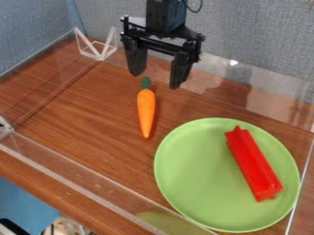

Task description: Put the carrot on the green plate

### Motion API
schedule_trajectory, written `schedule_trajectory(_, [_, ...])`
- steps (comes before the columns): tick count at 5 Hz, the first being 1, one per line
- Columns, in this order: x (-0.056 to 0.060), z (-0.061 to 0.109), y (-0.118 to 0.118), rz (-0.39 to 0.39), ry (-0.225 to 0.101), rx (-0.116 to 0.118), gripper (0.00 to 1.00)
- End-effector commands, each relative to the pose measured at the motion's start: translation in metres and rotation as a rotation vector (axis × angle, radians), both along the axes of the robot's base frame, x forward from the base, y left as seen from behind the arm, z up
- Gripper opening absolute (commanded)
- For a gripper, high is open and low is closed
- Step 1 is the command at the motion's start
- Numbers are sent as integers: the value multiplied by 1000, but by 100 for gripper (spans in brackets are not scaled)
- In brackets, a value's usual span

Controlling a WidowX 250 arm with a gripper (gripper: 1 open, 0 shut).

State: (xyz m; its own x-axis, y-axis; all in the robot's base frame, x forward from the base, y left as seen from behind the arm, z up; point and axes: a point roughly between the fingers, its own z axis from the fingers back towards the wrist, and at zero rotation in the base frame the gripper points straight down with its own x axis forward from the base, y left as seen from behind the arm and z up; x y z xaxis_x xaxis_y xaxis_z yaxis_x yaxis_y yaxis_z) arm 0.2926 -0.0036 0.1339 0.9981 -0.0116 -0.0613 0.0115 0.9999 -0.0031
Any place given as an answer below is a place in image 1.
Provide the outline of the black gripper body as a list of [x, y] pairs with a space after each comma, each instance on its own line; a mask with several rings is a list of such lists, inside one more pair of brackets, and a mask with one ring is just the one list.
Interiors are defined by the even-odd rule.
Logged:
[[202, 43], [206, 37], [190, 29], [186, 24], [171, 31], [157, 31], [145, 26], [143, 17], [124, 15], [120, 21], [123, 22], [120, 36], [127, 52], [148, 49], [174, 55], [179, 50], [188, 50], [194, 62], [202, 59]]

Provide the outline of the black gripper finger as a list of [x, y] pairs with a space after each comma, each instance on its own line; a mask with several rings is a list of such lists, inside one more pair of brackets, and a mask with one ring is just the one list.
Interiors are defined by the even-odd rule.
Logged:
[[141, 45], [139, 39], [129, 36], [124, 36], [124, 48], [129, 73], [137, 76], [145, 70], [147, 48]]
[[187, 51], [179, 51], [172, 60], [170, 88], [176, 89], [187, 80], [194, 61]]

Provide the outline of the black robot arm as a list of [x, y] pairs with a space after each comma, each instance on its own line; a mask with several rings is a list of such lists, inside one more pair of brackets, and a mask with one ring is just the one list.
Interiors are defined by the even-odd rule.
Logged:
[[187, 80], [192, 64], [200, 60], [206, 37], [186, 26], [187, 0], [147, 0], [145, 17], [124, 15], [121, 42], [127, 67], [133, 76], [147, 67], [147, 52], [172, 56], [170, 88], [176, 89]]

